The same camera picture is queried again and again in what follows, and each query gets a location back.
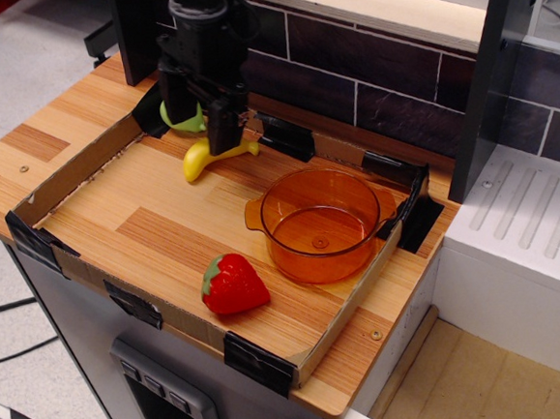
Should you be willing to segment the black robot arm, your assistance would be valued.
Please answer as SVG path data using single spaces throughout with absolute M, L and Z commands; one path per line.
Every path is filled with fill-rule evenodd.
M 237 30 L 246 10 L 239 0 L 169 0 L 176 31 L 157 38 L 160 91 L 169 123 L 208 114 L 209 151 L 240 145 L 249 88 L 241 68 L 248 45 Z

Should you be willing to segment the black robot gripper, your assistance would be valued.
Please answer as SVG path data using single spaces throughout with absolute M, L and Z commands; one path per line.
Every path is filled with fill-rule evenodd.
M 202 124 L 199 103 L 208 102 L 209 151 L 221 155 L 240 145 L 249 87 L 242 75 L 251 41 L 244 0 L 173 3 L 173 34 L 157 37 L 162 95 L 168 126 Z

